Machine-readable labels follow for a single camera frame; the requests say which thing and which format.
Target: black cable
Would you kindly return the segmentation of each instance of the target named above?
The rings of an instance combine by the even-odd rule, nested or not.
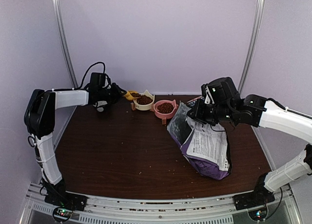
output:
[[[281,104],[279,103],[278,101],[274,100],[273,98],[268,98],[267,101],[272,101],[274,102],[275,105],[277,105],[279,108],[282,108],[283,110],[285,110],[286,108]]]
[[[216,132],[225,132],[225,131],[226,131],[226,130],[222,130],[222,131],[214,130],[213,127],[212,127],[212,125],[210,125],[210,127],[211,127],[211,130],[216,131]]]
[[[105,73],[106,67],[105,67],[105,63],[104,63],[104,62],[96,62],[96,63],[92,64],[92,65],[86,70],[85,74],[83,75],[83,78],[82,78],[82,81],[81,81],[80,86],[79,86],[78,88],[76,88],[75,90],[78,90],[78,89],[81,89],[81,88],[82,88],[83,83],[84,83],[84,79],[86,78],[86,76],[87,76],[89,70],[90,70],[92,67],[94,67],[95,65],[98,65],[98,64],[102,64],[102,65],[103,65],[103,73]]]
[[[32,148],[35,147],[36,140],[35,140],[35,138],[34,138],[33,136],[29,135],[29,136],[27,137],[27,141],[28,141],[30,147],[32,147]]]
[[[40,188],[39,193],[40,193],[41,196],[47,196],[47,194],[42,194],[42,193],[41,193],[43,188],[44,188],[44,186],[42,186],[42,187]]]
[[[281,203],[282,203],[282,200],[283,200],[283,190],[282,190],[281,187],[280,187],[279,189],[281,190],[281,199],[279,200],[279,203],[278,203],[276,209],[273,211],[273,213],[271,213],[269,217],[266,217],[265,220],[267,220],[267,219],[269,219],[270,217],[272,217],[272,216],[274,215],[274,213],[276,213],[277,209],[279,208],[279,206],[280,206]]]
[[[226,100],[226,104],[228,105],[229,109],[230,109],[231,111],[233,111],[234,113],[240,113],[238,110],[236,110],[235,108],[233,108],[233,107],[231,106],[231,99],[232,99],[232,98],[228,98],[228,99]]]

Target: wire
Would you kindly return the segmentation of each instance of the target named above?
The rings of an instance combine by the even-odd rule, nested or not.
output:
[[[28,141],[30,147],[34,148],[34,147],[36,146],[36,140],[35,140],[35,138],[34,138],[33,136],[29,135],[29,136],[27,137],[27,141]]]
[[[40,193],[41,196],[47,196],[47,194],[42,194],[42,193],[41,193],[43,188],[44,188],[44,186],[42,186],[42,187],[40,188],[39,193]]]
[[[283,200],[283,190],[282,190],[281,187],[280,187],[279,189],[281,190],[281,199],[279,200],[279,203],[278,203],[276,209],[273,211],[273,213],[271,213],[269,217],[266,217],[265,220],[267,220],[267,219],[269,219],[270,217],[272,217],[272,216],[274,215],[274,213],[276,213],[277,209],[279,208],[279,206],[280,206],[281,203],[282,203],[282,200]]]
[[[215,130],[215,129],[213,129],[212,125],[210,125],[210,127],[211,127],[211,130],[216,131],[216,132],[225,132],[225,131],[226,131],[226,130],[222,130],[222,131],[220,131],[220,130]]]
[[[104,63],[104,62],[96,62],[96,63],[92,64],[92,65],[86,70],[86,72],[85,72],[85,74],[84,74],[84,76],[83,76],[83,78],[82,78],[82,81],[81,81],[80,86],[79,86],[78,88],[76,88],[75,90],[78,90],[78,89],[81,89],[81,88],[82,88],[83,83],[84,83],[84,79],[86,78],[86,76],[87,76],[89,70],[90,70],[92,67],[94,67],[95,65],[98,65],[98,64],[102,64],[102,65],[103,65],[103,73],[105,73],[106,67],[105,67],[105,63]]]
[[[281,104],[279,103],[278,101],[274,100],[273,98],[268,98],[267,101],[272,101],[274,102],[275,105],[277,105],[279,108],[282,108],[283,110],[285,110],[286,108]]]

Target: wooden surface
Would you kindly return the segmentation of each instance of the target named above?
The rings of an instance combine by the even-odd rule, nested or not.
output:
[[[187,101],[191,96],[157,96]],[[179,199],[252,190],[270,167],[250,126],[227,126],[233,171],[200,176],[151,111],[132,111],[124,98],[109,111],[78,107],[57,148],[67,190],[130,199]]]

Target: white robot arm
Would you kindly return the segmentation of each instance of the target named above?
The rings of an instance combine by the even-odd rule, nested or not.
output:
[[[89,93],[86,90],[54,91],[55,110],[72,106],[88,105]],[[46,182],[56,185],[62,180],[57,161],[55,159],[53,133],[38,139],[32,134],[33,145],[38,149],[37,162],[41,164],[41,172]]]
[[[102,64],[103,73],[92,73],[90,83],[83,89],[83,81],[93,66]],[[36,160],[41,167],[42,183],[47,190],[45,202],[67,208],[84,210],[86,197],[66,192],[65,181],[59,171],[54,153],[53,130],[55,110],[65,107],[93,105],[99,112],[116,103],[126,92],[111,83],[105,73],[105,64],[97,62],[89,67],[77,89],[33,91],[28,103],[24,122],[30,133],[29,144],[35,149]]]
[[[231,121],[254,127],[276,129],[305,140],[308,144],[294,159],[259,177],[250,194],[234,196],[237,210],[273,201],[272,193],[305,174],[312,173],[312,117],[290,110],[272,98],[248,95],[240,98],[231,78],[219,78],[202,85],[205,100],[198,100],[188,116],[214,126]]]
[[[276,129],[290,135],[301,138],[312,144],[312,117],[296,113],[288,108],[282,109],[272,101],[267,101],[262,113],[259,126],[264,128]],[[305,174],[311,174],[312,164],[308,164],[311,146],[299,153],[294,159],[282,167],[269,172],[264,181],[264,187],[274,192],[281,186],[294,181]]]

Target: plastic bag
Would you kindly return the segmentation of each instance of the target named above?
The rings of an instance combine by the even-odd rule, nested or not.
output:
[[[226,132],[221,125],[198,123],[187,117],[191,108],[180,103],[167,130],[182,154],[202,176],[221,180],[231,174],[232,164]]]

